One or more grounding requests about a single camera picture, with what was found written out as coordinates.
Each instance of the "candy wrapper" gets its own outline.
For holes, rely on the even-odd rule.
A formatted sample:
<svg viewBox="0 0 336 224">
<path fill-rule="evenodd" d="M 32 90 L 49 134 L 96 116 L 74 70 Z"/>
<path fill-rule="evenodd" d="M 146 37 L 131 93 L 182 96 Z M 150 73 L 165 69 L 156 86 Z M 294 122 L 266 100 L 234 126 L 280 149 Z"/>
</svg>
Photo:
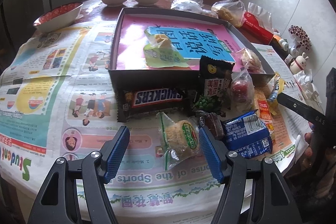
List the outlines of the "candy wrapper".
<svg viewBox="0 0 336 224">
<path fill-rule="evenodd" d="M 200 127 L 207 126 L 216 140 L 224 138 L 224 131 L 221 121 L 216 113 L 204 113 L 198 119 Z"/>
<path fill-rule="evenodd" d="M 193 110 L 221 112 L 221 107 L 230 107 L 227 89 L 230 87 L 234 64 L 202 56 L 199 62 L 199 90 Z"/>
<path fill-rule="evenodd" d="M 248 48 L 243 48 L 240 51 L 237 51 L 235 55 L 239 56 L 244 67 L 250 70 L 251 72 L 255 73 L 264 72 L 264 69 L 261 65 L 258 56 L 256 56 L 256 54 L 252 50 L 249 50 Z"/>
<path fill-rule="evenodd" d="M 270 134 L 274 131 L 271 113 L 268 109 L 266 97 L 261 90 L 254 90 L 253 109 L 256 110 L 258 117 L 264 122 Z"/>
<path fill-rule="evenodd" d="M 270 96 L 266 100 L 268 103 L 269 110 L 273 115 L 277 114 L 275 111 L 275 108 L 278 105 L 277 97 L 278 94 L 284 90 L 284 85 L 285 81 L 282 78 L 280 78 L 280 74 L 276 72 L 274 76 L 274 88 L 271 91 Z"/>
<path fill-rule="evenodd" d="M 181 90 L 160 88 L 140 91 L 119 90 L 117 92 L 118 122 L 127 122 L 131 117 L 139 118 L 158 111 L 190 109 L 189 99 Z"/>
<path fill-rule="evenodd" d="M 145 30 L 149 43 L 144 46 L 143 52 L 146 64 L 153 68 L 189 67 L 179 51 L 165 34 L 150 34 Z"/>
<path fill-rule="evenodd" d="M 193 121 L 182 120 L 175 123 L 164 112 L 159 112 L 157 118 L 161 124 L 159 134 L 165 171 L 198 154 L 198 128 Z"/>
<path fill-rule="evenodd" d="M 224 143 L 242 157 L 250 159 L 272 153 L 273 144 L 266 125 L 254 111 L 222 123 Z"/>
<path fill-rule="evenodd" d="M 252 107 L 254 99 L 254 86 L 247 69 L 237 75 L 231 84 L 232 106 L 239 113 L 246 113 Z"/>
</svg>

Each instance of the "small yellow package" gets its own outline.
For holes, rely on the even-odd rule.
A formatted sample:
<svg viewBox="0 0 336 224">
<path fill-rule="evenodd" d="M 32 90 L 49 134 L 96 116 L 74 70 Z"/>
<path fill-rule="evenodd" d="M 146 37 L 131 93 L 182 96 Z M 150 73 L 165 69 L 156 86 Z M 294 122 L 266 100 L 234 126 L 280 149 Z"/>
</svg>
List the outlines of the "small yellow package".
<svg viewBox="0 0 336 224">
<path fill-rule="evenodd" d="M 277 97 L 284 90 L 285 81 L 280 77 L 279 73 L 275 73 L 274 76 L 274 88 L 271 91 L 270 96 L 267 99 L 268 107 L 272 115 L 276 115 L 275 108 L 278 105 Z"/>
</svg>

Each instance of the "blue label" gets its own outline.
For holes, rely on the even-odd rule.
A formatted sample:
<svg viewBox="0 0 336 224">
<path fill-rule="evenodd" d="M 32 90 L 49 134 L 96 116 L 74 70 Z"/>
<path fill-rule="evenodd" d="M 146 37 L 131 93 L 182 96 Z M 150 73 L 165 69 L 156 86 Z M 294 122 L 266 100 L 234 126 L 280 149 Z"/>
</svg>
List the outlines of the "blue label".
<svg viewBox="0 0 336 224">
<path fill-rule="evenodd" d="M 148 27 L 148 30 L 150 34 L 159 33 L 168 36 L 183 58 L 200 59 L 202 55 L 205 55 L 213 59 L 235 61 L 212 33 L 152 26 Z"/>
</svg>

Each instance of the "rice cake snack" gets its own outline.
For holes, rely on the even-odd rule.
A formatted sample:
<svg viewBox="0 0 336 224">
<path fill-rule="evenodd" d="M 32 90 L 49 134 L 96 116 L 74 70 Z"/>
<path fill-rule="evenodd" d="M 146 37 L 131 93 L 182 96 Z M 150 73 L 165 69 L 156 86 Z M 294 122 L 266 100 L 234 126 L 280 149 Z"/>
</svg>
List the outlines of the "rice cake snack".
<svg viewBox="0 0 336 224">
<path fill-rule="evenodd" d="M 182 120 L 175 123 L 164 112 L 159 112 L 157 118 L 161 124 L 159 133 L 166 171 L 198 154 L 198 128 L 194 122 Z"/>
</svg>

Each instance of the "chocolate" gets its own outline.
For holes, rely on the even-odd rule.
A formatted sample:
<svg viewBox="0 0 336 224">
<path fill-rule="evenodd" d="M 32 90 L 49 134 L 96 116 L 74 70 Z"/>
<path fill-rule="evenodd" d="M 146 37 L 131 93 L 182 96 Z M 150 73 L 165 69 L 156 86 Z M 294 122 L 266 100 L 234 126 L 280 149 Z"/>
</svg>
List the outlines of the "chocolate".
<svg viewBox="0 0 336 224">
<path fill-rule="evenodd" d="M 183 110 L 189 105 L 185 93 L 177 89 L 160 88 L 140 91 L 119 90 L 117 92 L 118 122 L 127 122 L 131 117 L 159 111 Z"/>
</svg>

